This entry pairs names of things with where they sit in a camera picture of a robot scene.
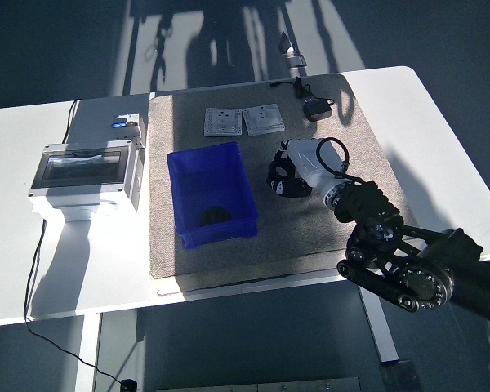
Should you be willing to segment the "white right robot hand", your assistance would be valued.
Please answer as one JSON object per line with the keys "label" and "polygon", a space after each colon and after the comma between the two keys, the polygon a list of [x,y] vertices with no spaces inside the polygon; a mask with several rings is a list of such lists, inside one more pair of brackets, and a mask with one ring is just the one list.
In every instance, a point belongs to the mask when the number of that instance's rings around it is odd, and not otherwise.
{"label": "white right robot hand", "polygon": [[266,179],[269,187],[285,198],[310,196],[313,190],[321,198],[330,198],[348,182],[346,178],[331,173],[319,161],[321,158],[333,171],[340,172],[342,161],[330,142],[323,139],[292,139],[282,141],[269,165]]}

